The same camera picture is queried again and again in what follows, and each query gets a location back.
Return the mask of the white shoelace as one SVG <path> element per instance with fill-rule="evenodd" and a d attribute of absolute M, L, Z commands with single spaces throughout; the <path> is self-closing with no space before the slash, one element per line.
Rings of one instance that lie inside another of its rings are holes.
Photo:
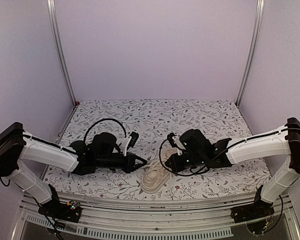
<path fill-rule="evenodd" d="M 171 173 L 161 164 L 160 159 L 153 160 L 143 173 L 140 188 L 146 194 L 157 194 L 171 178 Z"/>

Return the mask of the white lace sneaker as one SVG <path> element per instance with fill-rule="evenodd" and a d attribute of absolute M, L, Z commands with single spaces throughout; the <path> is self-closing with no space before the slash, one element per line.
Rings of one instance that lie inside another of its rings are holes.
<path fill-rule="evenodd" d="M 142 176 L 140 188 L 147 194 L 157 193 L 166 183 L 172 179 L 172 173 L 163 166 L 172 154 L 176 154 L 176 148 L 164 150 L 156 160 L 153 160 L 146 167 Z"/>

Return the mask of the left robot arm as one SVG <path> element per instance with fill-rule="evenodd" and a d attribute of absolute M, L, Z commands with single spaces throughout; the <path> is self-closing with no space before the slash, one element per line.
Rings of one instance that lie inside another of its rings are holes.
<path fill-rule="evenodd" d="M 132 132 L 118 144 L 113 134 L 102 132 L 91 143 L 82 139 L 63 147 L 34 136 L 24 130 L 22 123 L 14 122 L 0 133 L 0 177 L 32 195 L 53 217 L 60 217 L 65 210 L 56 190 L 40 180 L 24 162 L 57 167 L 79 176 L 93 174 L 98 168 L 120 169 L 129 174 L 148 163 L 128 151 L 138 138 Z"/>

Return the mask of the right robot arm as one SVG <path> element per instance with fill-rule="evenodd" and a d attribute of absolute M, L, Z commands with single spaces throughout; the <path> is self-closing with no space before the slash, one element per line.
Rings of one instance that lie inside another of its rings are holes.
<path fill-rule="evenodd" d="M 164 163 L 173 174 L 193 170 L 199 174 L 203 169 L 221 169 L 245 161 L 286 156 L 283 165 L 255 195 L 248 213 L 259 218 L 268 210 L 279 195 L 300 178 L 300 122 L 291 117 L 287 123 L 268 132 L 243 138 L 224 138 L 211 143 L 199 129 L 190 129 L 179 138 L 167 137 L 169 144 L 177 149 Z"/>

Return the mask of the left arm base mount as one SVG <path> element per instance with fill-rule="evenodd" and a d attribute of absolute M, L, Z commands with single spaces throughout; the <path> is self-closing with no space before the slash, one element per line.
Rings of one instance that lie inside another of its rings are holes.
<path fill-rule="evenodd" d="M 52 199 L 47 203 L 40 203 L 38 213 L 53 219 L 78 223 L 81 217 L 82 208 L 78 201 L 71 200 L 67 203 L 61 203 Z"/>

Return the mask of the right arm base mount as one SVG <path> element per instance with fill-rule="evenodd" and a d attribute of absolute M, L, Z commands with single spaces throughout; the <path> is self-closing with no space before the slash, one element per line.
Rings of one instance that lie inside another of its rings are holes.
<path fill-rule="evenodd" d="M 235 223 L 246 223 L 246 228 L 251 234 L 263 235 L 270 225 L 274 213 L 272 203 L 257 201 L 233 207 L 230 216 Z"/>

